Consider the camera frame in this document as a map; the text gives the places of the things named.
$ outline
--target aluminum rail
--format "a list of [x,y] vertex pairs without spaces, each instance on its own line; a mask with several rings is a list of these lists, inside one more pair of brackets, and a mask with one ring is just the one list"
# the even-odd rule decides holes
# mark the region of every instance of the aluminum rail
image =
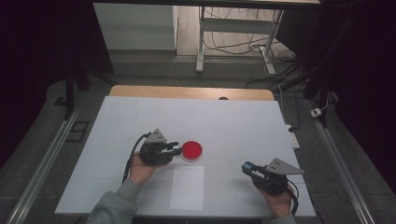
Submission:
[[[309,101],[305,100],[308,104],[310,110],[315,109]],[[348,171],[347,165],[344,162],[337,146],[332,140],[332,136],[330,135],[327,129],[324,129],[318,119],[315,119],[315,125],[317,126],[320,137],[328,149],[330,158],[332,159],[332,163],[339,174],[342,183],[344,184],[344,188],[346,192],[349,194],[350,199],[352,201],[353,206],[355,207],[356,213],[363,224],[375,224],[372,213],[370,212],[369,207],[367,206],[366,201],[361,195],[361,191],[358,186],[355,184],[355,181],[352,178],[352,175]]]
[[44,154],[43,159],[35,169],[35,173],[27,184],[22,196],[17,202],[17,205],[14,207],[14,210],[8,218],[7,224],[21,224],[26,219],[33,203],[35,202],[38,192],[41,190],[41,187],[43,186],[47,175],[50,172],[52,164],[55,162],[56,157],[61,151],[64,140],[66,139],[74,121],[76,120],[82,103],[86,98],[86,94],[86,92],[81,92],[78,95],[75,110],[72,112],[69,119],[62,123],[55,138],[52,140],[51,145],[47,149],[47,152]]

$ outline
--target white table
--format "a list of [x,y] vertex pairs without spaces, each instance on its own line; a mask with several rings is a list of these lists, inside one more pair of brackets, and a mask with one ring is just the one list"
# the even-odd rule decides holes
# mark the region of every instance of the white table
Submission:
[[[199,142],[204,153],[196,162],[174,158],[157,170],[139,195],[138,216],[268,217],[264,198],[241,165],[265,165],[280,158],[299,167],[275,101],[108,96],[55,213],[89,214],[103,193],[120,187],[137,138],[156,128],[168,142]],[[196,175],[191,179],[183,172]],[[303,177],[289,179],[300,191],[296,215],[314,216]],[[183,195],[175,191],[177,181],[186,186],[191,181],[196,187],[195,203],[182,204],[183,209],[177,205],[183,203]]]

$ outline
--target red disk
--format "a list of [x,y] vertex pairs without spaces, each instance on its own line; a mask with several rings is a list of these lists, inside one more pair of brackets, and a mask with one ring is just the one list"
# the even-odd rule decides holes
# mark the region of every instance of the red disk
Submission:
[[181,148],[183,151],[183,157],[187,160],[197,160],[202,154],[201,145],[194,141],[186,142]]

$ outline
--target electrical outlet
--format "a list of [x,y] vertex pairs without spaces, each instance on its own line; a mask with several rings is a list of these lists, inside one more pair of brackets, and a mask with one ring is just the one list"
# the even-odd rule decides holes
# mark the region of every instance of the electrical outlet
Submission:
[[314,110],[311,110],[311,115],[312,117],[317,118],[321,115],[321,111],[319,110],[319,108],[316,108]]

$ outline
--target paper sheet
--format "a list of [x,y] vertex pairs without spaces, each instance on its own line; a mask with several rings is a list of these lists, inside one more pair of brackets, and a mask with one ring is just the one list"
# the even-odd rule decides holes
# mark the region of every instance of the paper sheet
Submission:
[[204,166],[176,166],[171,209],[204,210]]

